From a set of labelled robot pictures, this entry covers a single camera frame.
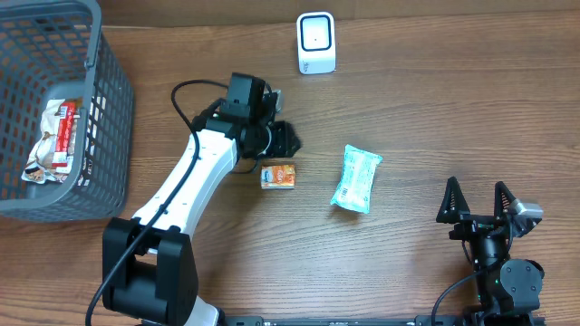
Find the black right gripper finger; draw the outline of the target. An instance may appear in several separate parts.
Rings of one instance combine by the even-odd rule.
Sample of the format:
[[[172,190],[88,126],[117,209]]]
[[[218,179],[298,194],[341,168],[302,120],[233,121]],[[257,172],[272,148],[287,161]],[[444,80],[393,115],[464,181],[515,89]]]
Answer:
[[[436,217],[437,223],[457,224],[470,216],[469,206],[456,177],[450,177]]]
[[[517,198],[511,193],[503,181],[498,181],[495,185],[494,195],[494,216],[499,217],[504,214],[504,210]]]

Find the orange juice carton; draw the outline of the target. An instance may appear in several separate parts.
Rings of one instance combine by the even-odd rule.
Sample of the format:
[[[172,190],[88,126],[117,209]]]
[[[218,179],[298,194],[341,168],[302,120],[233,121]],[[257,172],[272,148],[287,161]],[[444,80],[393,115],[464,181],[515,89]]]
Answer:
[[[263,189],[293,189],[295,187],[295,166],[261,167],[260,184]]]

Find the teal snack packet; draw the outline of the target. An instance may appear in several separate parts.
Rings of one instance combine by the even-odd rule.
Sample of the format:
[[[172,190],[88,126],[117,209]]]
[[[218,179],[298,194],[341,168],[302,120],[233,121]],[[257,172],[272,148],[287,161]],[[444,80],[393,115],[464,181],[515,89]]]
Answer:
[[[381,162],[380,155],[346,145],[341,180],[330,204],[369,214],[374,175]]]

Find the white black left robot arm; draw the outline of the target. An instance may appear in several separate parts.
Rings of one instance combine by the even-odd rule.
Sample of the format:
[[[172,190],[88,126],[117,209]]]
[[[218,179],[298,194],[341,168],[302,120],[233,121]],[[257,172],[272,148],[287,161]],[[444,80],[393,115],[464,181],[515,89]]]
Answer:
[[[235,72],[226,95],[185,122],[188,144],[177,165],[130,219],[114,217],[102,235],[98,303],[144,325],[224,325],[225,313],[200,298],[192,249],[198,222],[223,178],[242,159],[291,158],[301,141],[291,123],[278,120],[283,93],[266,81]]]

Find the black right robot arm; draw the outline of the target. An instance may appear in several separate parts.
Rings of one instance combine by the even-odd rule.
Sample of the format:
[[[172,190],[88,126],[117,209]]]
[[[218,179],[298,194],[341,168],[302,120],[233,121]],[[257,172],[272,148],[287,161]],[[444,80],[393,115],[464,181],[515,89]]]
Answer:
[[[450,325],[543,325],[533,316],[540,307],[543,267],[529,259],[514,259],[510,250],[515,238],[530,233],[544,210],[538,203],[514,196],[502,181],[495,185],[494,214],[470,212],[459,181],[450,177],[436,221],[450,224],[451,240],[459,240],[473,273],[447,288],[435,301],[429,324]],[[462,284],[474,281],[478,304],[465,308],[452,321],[440,321],[437,312],[445,297]]]

